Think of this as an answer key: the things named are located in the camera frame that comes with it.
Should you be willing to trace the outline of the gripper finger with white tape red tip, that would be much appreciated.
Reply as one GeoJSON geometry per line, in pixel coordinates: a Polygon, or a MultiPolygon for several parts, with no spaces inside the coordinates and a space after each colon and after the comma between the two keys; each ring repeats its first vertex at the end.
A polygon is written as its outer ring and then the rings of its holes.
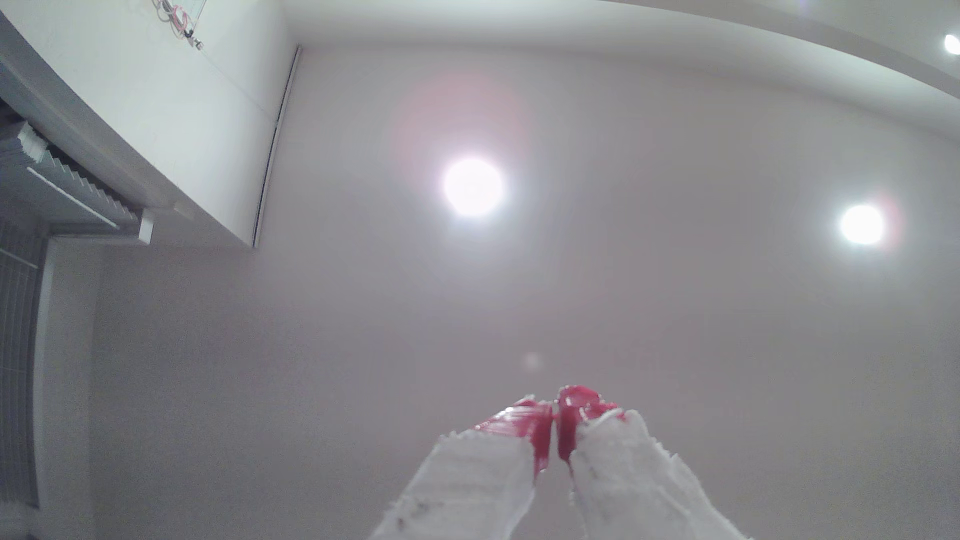
{"type": "Polygon", "coordinates": [[[558,391],[558,456],[586,539],[746,539],[639,411],[582,385],[558,391]]]}
{"type": "Polygon", "coordinates": [[[546,470],[554,405],[526,396],[440,436],[370,539],[510,539],[546,470]]]}

